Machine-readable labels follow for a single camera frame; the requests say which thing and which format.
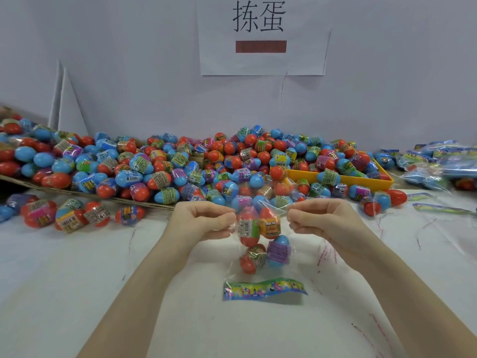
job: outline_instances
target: red rectangle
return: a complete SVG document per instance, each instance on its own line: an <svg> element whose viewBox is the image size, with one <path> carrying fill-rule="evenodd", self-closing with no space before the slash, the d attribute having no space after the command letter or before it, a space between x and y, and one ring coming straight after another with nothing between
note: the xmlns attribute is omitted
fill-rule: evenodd
<svg viewBox="0 0 477 358"><path fill-rule="evenodd" d="M286 40L235 41L235 53L286 53Z"/></svg>

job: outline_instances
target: person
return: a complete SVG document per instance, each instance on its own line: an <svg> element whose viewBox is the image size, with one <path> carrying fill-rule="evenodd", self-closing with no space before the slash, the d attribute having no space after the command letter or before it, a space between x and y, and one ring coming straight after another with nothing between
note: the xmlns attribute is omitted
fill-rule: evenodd
<svg viewBox="0 0 477 358"><path fill-rule="evenodd" d="M288 207L290 228L325 238L378 298L410 357L477 357L477 338L436 294L341 199ZM180 202L161 238L124 285L78 358L146 357L167 286L194 246L231 235L234 210Z"/></svg>

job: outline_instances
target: table surface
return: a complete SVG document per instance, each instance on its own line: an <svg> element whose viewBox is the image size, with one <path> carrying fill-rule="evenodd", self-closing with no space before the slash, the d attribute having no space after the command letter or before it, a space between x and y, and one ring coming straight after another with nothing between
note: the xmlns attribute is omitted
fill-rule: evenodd
<svg viewBox="0 0 477 358"><path fill-rule="evenodd" d="M474 194L431 193L436 198L422 202L477 205ZM387 212L363 219L477 333L474 220L417 212L410 202ZM74 357L158 241L167 214L156 211L134 228L112 222L69 236L32 232L19 218L2 224L2 357ZM240 243L236 236L200 243L167 290L148 356L405 357L364 278L324 239L284 229L296 250L284 274L303 282L308 295L224 302L222 284Z"/></svg>

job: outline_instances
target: yellow tray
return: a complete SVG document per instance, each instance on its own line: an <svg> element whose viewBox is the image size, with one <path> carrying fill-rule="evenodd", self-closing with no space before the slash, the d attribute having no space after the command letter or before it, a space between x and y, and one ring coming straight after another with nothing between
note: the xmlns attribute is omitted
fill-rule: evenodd
<svg viewBox="0 0 477 358"><path fill-rule="evenodd" d="M345 183L348 186L351 185L360 185L363 187L367 187L371 190L371 192L376 191L384 191L385 189L390 189L391 186L394 184L393 178L382 168L378 162L373 158L373 161L378 166L379 172L385 173L389 176L391 180L386 181L383 179L363 179L361 177L350 177L350 176L343 176L341 177L341 183ZM299 179L306 179L310 184L313 182L318 182L316 176L318 175L317 172L306 172L306 171L297 171L296 169L289 169L288 170L288 177L290 177L294 181L298 181Z"/></svg>

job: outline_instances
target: wall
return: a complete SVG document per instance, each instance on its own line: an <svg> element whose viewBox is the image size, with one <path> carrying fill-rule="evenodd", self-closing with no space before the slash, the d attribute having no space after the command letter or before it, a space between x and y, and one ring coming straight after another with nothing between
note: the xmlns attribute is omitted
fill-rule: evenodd
<svg viewBox="0 0 477 358"><path fill-rule="evenodd" d="M363 149L477 140L477 0L327 0L326 76L285 79L201 77L194 0L24 1L92 132L205 137L260 123Z"/></svg>
<svg viewBox="0 0 477 358"><path fill-rule="evenodd" d="M0 104L47 122L56 58L45 48L26 0L0 0L0 50Z"/></svg>

